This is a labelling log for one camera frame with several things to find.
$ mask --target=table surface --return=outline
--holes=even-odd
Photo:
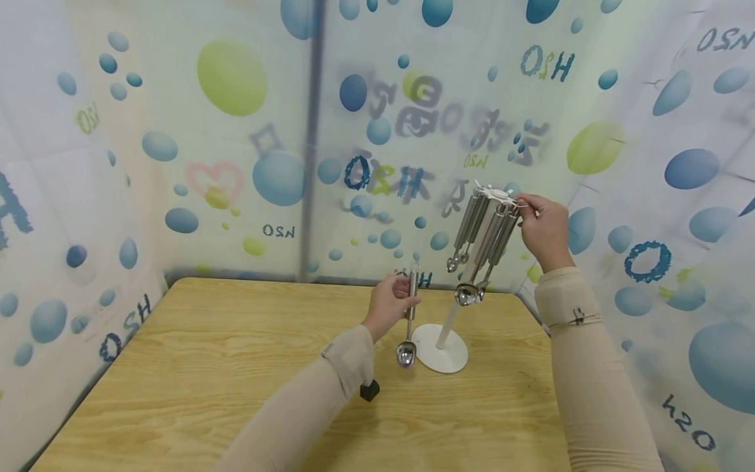
[[[451,292],[420,290],[415,325]],[[34,467],[210,470],[264,400],[367,312],[368,287],[182,279]],[[569,470],[550,341],[522,302],[490,293],[460,311],[461,372],[397,366],[401,322],[376,345],[372,403],[354,398],[303,470]]]

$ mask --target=hand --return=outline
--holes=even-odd
[[[543,273],[562,267],[573,267],[569,253],[569,210],[560,203],[539,195],[520,193],[516,197],[522,215],[522,238],[534,255]]]
[[[404,312],[422,300],[409,297],[409,279],[390,275],[372,289],[370,308],[362,324],[370,331],[372,342],[378,339],[404,317]]]

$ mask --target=blue circle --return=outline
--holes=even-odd
[[[446,24],[454,11],[454,0],[422,0],[422,19],[438,28]]]
[[[750,80],[750,71],[743,67],[732,67],[718,76],[713,83],[713,91],[717,94],[731,94],[747,84]]]
[[[128,38],[118,31],[111,31],[107,33],[107,42],[110,43],[110,47],[118,52],[128,51]]]
[[[74,335],[77,335],[81,332],[83,332],[87,326],[89,325],[89,316],[77,316],[76,318],[71,320],[71,332]]]
[[[557,6],[559,0],[528,0],[525,18],[534,25],[543,23],[556,11]]]
[[[380,244],[385,249],[395,249],[401,244],[401,233],[396,230],[385,230],[380,235]]]
[[[0,315],[5,318],[13,316],[18,310],[18,295],[8,292],[0,298]]]
[[[384,117],[373,119],[367,125],[367,139],[375,146],[382,146],[390,139],[390,122]]]
[[[689,344],[689,366],[718,403],[755,415],[755,333],[738,322],[701,329]]]
[[[619,5],[621,5],[621,0],[602,0],[600,2],[600,10],[605,14],[609,14],[615,11]]]
[[[335,184],[341,176],[341,162],[335,157],[329,157],[317,165],[317,178],[325,185]]]
[[[173,186],[173,191],[178,196],[186,196],[189,194],[189,189],[187,189],[183,184],[175,184]]]
[[[430,238],[430,248],[434,251],[441,251],[448,245],[448,233],[439,231]]]
[[[136,72],[129,72],[126,74],[126,82],[131,87],[141,87],[144,81],[142,80],[141,76],[137,74]]]
[[[349,21],[356,20],[359,16],[360,6],[360,0],[340,0],[338,2],[338,10],[341,12],[341,16]]]
[[[372,213],[372,200],[366,195],[357,195],[351,199],[349,210],[354,216],[367,218]]]
[[[632,228],[627,225],[616,227],[609,233],[609,246],[615,252],[621,254],[629,249],[629,245],[632,244],[632,236]]]
[[[109,307],[116,299],[116,291],[112,288],[108,288],[100,295],[100,306]]]
[[[359,111],[367,101],[367,82],[361,75],[352,74],[341,82],[338,94],[345,109]]]
[[[616,69],[608,69],[604,73],[600,74],[598,78],[598,87],[601,90],[608,90],[616,84],[618,80],[618,71]]]
[[[582,30],[582,26],[584,26],[584,21],[582,20],[582,17],[576,17],[574,21],[572,21],[572,33],[577,34]]]
[[[171,208],[165,214],[165,225],[176,233],[190,234],[199,228],[199,219],[188,208]]]
[[[137,243],[132,238],[126,238],[123,244],[121,244],[121,250],[118,253],[118,259],[121,261],[121,265],[125,269],[133,269],[137,265],[137,259],[139,258],[139,252],[137,250]]]
[[[283,151],[263,154],[254,164],[251,179],[262,198],[273,205],[295,205],[304,196],[304,163]]]
[[[399,67],[401,69],[406,69],[409,67],[409,55],[408,54],[401,54],[399,56]]]
[[[705,242],[716,242],[734,224],[737,212],[731,208],[714,206],[700,210],[689,220],[689,232]]]
[[[68,309],[62,301],[43,301],[34,309],[29,319],[32,338],[42,344],[55,341],[66,327],[67,317]]]
[[[32,354],[34,353],[34,347],[31,343],[21,343],[16,349],[16,354],[13,356],[13,364],[24,367],[32,360]]]
[[[82,265],[87,260],[87,249],[82,245],[73,245],[66,253],[66,264],[73,269]]]
[[[152,159],[168,162],[178,156],[178,145],[167,133],[148,131],[142,136],[142,149]]]
[[[694,148],[676,154],[666,165],[666,183],[675,189],[702,187],[718,174],[718,157],[709,150]]]
[[[569,251],[577,255],[584,252],[595,237],[595,208],[588,206],[569,217]]]
[[[76,95],[76,80],[68,72],[57,75],[57,86],[66,95]]]
[[[676,110],[689,97],[692,91],[692,74],[680,70],[663,87],[653,104],[653,116],[662,116]]]
[[[116,70],[118,70],[118,62],[112,54],[102,53],[100,54],[100,67],[102,67],[102,70],[105,72],[114,74],[116,73]]]
[[[302,41],[315,35],[319,10],[314,0],[281,0],[280,11],[283,26],[290,35]]]
[[[650,313],[653,299],[642,288],[624,287],[614,295],[614,304],[625,315],[642,316]]]
[[[126,95],[128,95],[128,91],[126,91],[126,87],[116,82],[113,85],[110,85],[110,94],[117,101],[123,101],[126,99]]]

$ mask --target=arm sleeve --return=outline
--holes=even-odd
[[[373,357],[372,336],[363,325],[335,338],[262,405],[215,472],[297,470],[349,398],[372,379]]]
[[[553,383],[572,470],[662,472],[643,408],[579,269],[542,276],[535,301],[552,337]]]

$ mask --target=bubble pattern backdrop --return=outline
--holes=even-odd
[[[85,4],[0,5],[0,470],[33,463],[166,280],[418,261],[454,286],[476,180],[569,207],[667,470],[750,470],[746,0]],[[515,233],[488,289],[537,318],[542,275]]]

